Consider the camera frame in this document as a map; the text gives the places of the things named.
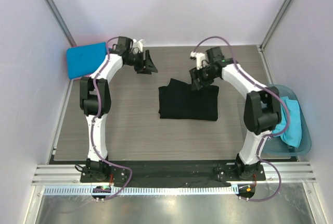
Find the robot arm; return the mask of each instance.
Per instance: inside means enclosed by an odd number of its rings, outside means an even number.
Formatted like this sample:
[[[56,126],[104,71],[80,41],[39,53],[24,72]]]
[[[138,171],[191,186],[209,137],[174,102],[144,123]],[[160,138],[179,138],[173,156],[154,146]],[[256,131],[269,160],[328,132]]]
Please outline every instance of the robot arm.
[[[158,72],[154,66],[149,50],[143,52],[143,40],[136,41],[125,37],[119,37],[118,43],[109,49],[110,58],[106,55],[105,60],[99,68],[90,76],[82,77],[80,80],[80,108],[86,115],[89,133],[89,153],[86,160],[86,167],[82,174],[88,178],[105,178],[110,175],[109,165],[103,163],[95,153],[92,147],[91,134],[93,134],[96,150],[103,159],[108,159],[108,152],[105,143],[105,123],[107,113],[111,108],[111,96],[109,91],[109,83],[115,73],[123,67],[123,65],[134,66],[137,73],[151,74]],[[98,99],[94,94],[93,78],[96,79],[97,87],[101,97],[101,113],[95,119],[94,131],[92,131],[93,118],[98,113]]]
[[[255,86],[254,84],[258,84],[266,87],[250,77],[239,64],[236,68],[232,59],[225,59],[219,47],[207,50],[206,54],[192,52],[190,58],[197,61],[197,67],[189,71],[192,90],[208,86],[215,78],[220,77],[229,82],[246,100],[244,123],[248,130],[244,146],[236,157],[236,168],[240,178],[252,176],[260,165],[258,155],[261,155],[264,143],[260,150],[257,149],[261,139],[270,134],[281,121],[279,102]],[[250,81],[244,78],[239,70],[245,73]],[[277,88],[271,87],[269,90],[278,95]]]

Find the blue plastic tray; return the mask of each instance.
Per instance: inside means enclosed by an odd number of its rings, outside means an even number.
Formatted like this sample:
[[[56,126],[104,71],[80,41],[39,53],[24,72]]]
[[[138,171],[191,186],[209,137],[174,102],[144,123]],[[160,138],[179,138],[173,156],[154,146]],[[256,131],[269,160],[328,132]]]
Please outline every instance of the blue plastic tray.
[[[280,96],[287,96],[291,100],[298,100],[297,96],[290,88],[276,84],[272,86],[276,86],[279,89]],[[300,105],[300,110],[301,110],[301,124],[302,124],[302,140],[300,146],[298,148],[291,147],[286,143],[284,143],[280,137],[277,137],[277,138],[272,138],[270,141],[266,141],[262,152],[278,156],[299,156],[299,155],[305,155],[310,151],[312,142],[302,112],[301,105]]]

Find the folded black garment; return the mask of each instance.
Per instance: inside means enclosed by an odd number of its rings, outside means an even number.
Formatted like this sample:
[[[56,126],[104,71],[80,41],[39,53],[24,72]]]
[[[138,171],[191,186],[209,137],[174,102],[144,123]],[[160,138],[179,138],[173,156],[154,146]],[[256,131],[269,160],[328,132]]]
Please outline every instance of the folded black garment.
[[[161,119],[194,119],[216,121],[219,87],[208,86],[191,91],[191,84],[170,79],[168,86],[159,87]]]

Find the metal frame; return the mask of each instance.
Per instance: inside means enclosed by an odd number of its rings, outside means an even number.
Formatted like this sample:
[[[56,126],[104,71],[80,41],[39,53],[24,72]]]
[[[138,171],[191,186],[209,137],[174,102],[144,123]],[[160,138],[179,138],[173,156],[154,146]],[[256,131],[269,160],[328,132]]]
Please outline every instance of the metal frame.
[[[283,183],[316,182],[310,163],[307,161],[287,161],[273,164],[279,170]],[[263,164],[263,167],[267,180],[258,181],[257,183],[278,183],[275,170],[268,164]],[[101,185],[101,183],[81,183],[80,176],[81,173],[78,172],[73,165],[38,165],[32,180],[32,185]],[[246,184],[253,182],[231,181],[230,183]]]
[[[270,26],[270,29],[268,30],[261,46],[260,49],[265,49],[269,40],[271,39],[272,35],[274,34],[277,26],[279,25],[279,23],[281,22],[283,16],[286,14],[288,8],[290,7],[291,3],[293,0],[284,0],[284,2],[282,3],[282,6],[279,10],[279,12],[277,13],[277,15],[275,16],[272,25]]]
[[[323,224],[328,223],[327,216],[323,211],[322,203],[318,197],[318,184],[303,183],[303,187],[315,222]]]
[[[68,42],[70,43],[71,46],[76,46],[75,40],[69,31],[65,21],[63,20],[56,4],[54,3],[53,0],[45,0],[46,4],[48,5],[49,9],[51,10],[53,16],[55,17],[56,21],[58,22],[62,32],[66,36]]]
[[[24,224],[35,224],[37,221],[38,212],[42,203],[45,186],[33,186],[33,194],[30,200],[27,215]]]

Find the white wall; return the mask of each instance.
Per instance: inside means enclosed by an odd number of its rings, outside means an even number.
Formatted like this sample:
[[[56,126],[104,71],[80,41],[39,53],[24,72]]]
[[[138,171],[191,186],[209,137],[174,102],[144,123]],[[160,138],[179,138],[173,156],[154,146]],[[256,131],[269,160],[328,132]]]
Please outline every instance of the white wall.
[[[283,0],[54,0],[77,44],[117,36],[149,46],[196,45],[221,35],[260,44]],[[211,41],[209,44],[220,44]]]
[[[44,0],[0,0],[0,219],[22,223],[68,84],[69,44]]]
[[[331,222],[332,18],[332,0],[294,0],[266,48],[274,81],[293,89],[300,100],[313,143],[306,158],[312,165],[322,193],[325,193],[324,205]]]

